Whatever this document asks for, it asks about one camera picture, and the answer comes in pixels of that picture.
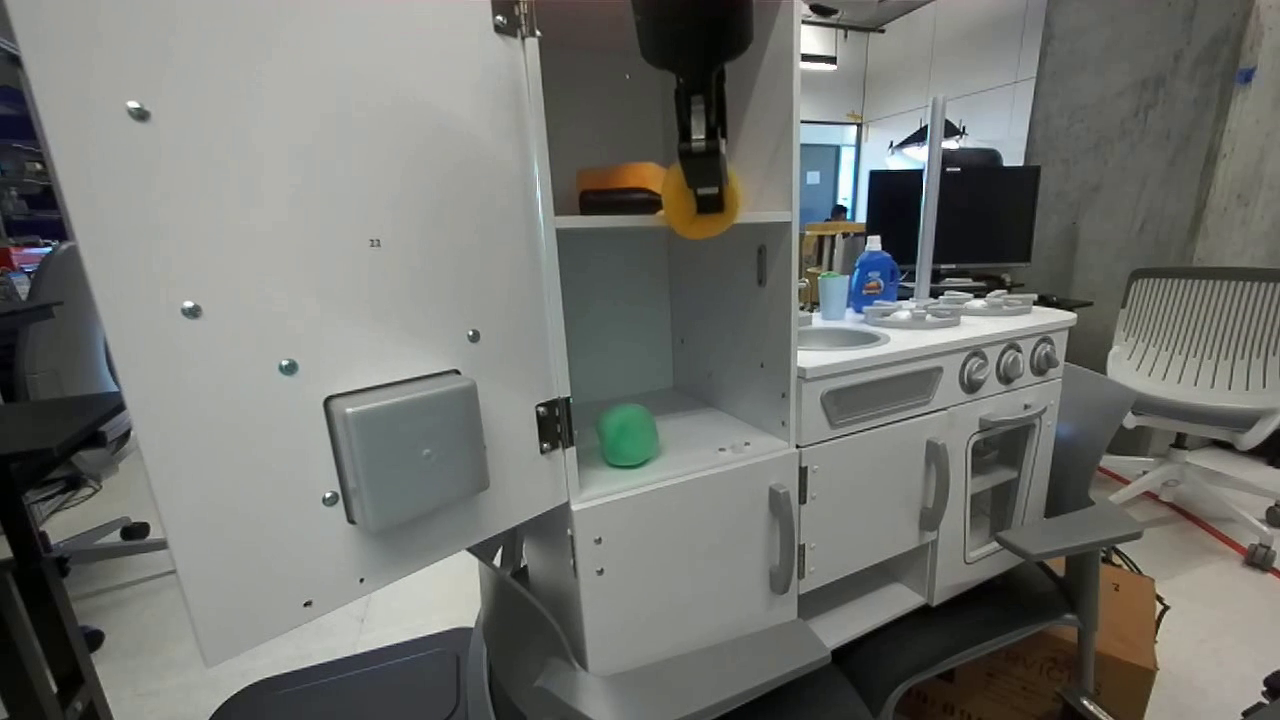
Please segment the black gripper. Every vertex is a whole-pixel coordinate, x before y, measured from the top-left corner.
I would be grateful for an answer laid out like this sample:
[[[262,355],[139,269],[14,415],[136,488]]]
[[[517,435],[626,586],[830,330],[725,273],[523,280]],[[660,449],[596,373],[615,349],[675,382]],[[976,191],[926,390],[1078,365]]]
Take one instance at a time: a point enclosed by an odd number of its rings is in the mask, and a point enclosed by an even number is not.
[[[729,205],[725,67],[754,43],[754,0],[633,0],[642,56],[675,82],[682,175],[695,212]]]

